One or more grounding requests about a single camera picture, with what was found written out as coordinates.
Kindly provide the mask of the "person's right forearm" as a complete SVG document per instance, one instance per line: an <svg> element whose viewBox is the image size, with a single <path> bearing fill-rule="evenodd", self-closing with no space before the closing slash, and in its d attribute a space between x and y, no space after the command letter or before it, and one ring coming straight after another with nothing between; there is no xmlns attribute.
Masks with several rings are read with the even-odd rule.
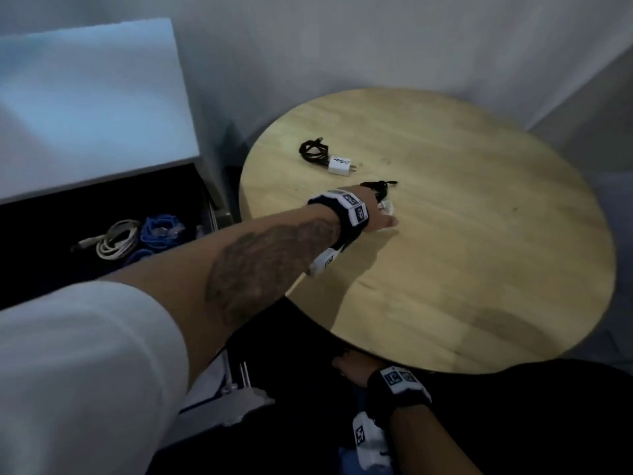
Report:
<svg viewBox="0 0 633 475"><path fill-rule="evenodd" d="M401 475L483 475L425 405L396 408L389 431Z"/></svg>

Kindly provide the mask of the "person's right hand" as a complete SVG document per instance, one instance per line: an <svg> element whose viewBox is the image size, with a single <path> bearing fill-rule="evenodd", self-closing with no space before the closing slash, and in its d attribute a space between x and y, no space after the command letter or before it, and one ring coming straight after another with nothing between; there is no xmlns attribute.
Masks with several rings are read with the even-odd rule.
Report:
<svg viewBox="0 0 633 475"><path fill-rule="evenodd" d="M368 380L373 373L386 368L383 360L376 359L357 350L344 350L332 360L332 367L336 368L345 378L360 388L366 389Z"/></svg>

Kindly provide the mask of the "white wall charger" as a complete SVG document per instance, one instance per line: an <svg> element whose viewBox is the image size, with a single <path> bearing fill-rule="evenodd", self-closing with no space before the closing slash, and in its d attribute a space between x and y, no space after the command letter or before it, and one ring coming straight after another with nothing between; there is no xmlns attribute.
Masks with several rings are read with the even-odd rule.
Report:
<svg viewBox="0 0 633 475"><path fill-rule="evenodd" d="M357 167L352 164L351 159L339 156L331 156L328 159L327 172L331 175L348 177L356 171Z"/></svg>

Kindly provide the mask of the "white shirt sleeve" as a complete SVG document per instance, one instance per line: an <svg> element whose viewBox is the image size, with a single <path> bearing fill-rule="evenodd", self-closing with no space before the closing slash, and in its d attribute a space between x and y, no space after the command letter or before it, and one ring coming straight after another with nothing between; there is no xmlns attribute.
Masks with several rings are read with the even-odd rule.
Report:
<svg viewBox="0 0 633 475"><path fill-rule="evenodd" d="M0 311L0 475L145 475L187 391L184 338L115 282Z"/></svg>

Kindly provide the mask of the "person's left forearm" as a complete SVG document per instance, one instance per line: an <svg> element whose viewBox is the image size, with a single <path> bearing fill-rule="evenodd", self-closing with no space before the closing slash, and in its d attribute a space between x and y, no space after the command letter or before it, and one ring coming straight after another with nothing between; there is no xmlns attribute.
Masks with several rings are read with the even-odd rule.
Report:
<svg viewBox="0 0 633 475"><path fill-rule="evenodd" d="M249 220L101 278L162 305L184 338L188 386L235 331L265 310L339 237L337 215L308 205Z"/></svg>

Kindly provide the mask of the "person's black trousers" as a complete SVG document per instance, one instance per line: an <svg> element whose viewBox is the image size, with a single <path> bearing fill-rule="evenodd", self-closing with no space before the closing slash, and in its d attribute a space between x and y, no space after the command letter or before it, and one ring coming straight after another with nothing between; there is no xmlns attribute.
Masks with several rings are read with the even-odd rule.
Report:
<svg viewBox="0 0 633 475"><path fill-rule="evenodd" d="M228 344L274 404L158 452L147 475L394 475L360 468L366 392L331 366L345 344L287 298ZM491 375L413 369L434 413L485 475L633 475L633 301L549 362Z"/></svg>

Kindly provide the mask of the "open black drawer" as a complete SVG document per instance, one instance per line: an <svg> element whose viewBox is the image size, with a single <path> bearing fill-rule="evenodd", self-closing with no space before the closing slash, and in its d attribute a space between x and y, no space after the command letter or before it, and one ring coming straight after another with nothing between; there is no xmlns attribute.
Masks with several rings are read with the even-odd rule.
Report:
<svg viewBox="0 0 633 475"><path fill-rule="evenodd" d="M216 207L194 165L1 205L0 310L192 241L213 230ZM122 255L116 245L130 231L107 242L115 259L101 258L95 244L80 246L126 220L138 222L138 231Z"/></svg>

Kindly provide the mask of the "white drawer cabinet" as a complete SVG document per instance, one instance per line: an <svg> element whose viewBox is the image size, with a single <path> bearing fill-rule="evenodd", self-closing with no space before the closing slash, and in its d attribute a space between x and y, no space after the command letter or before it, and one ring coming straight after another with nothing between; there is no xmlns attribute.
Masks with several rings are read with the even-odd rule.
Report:
<svg viewBox="0 0 633 475"><path fill-rule="evenodd" d="M168 17L0 36L0 206L194 163L230 214Z"/></svg>

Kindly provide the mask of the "person's left hand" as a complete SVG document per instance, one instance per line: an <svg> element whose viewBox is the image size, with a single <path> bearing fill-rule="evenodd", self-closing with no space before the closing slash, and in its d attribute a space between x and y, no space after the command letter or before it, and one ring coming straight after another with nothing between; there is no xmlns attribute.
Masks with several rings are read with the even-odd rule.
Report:
<svg viewBox="0 0 633 475"><path fill-rule="evenodd" d="M358 198L360 198L367 208L368 213L368 223L367 226L363 229L364 232L370 233L375 231L384 231L384 230L376 230L376 218L377 214L381 213L378 208L378 201L376 199L376 195L374 191L372 191L368 187L353 185L349 187L349 191L353 192Z"/></svg>

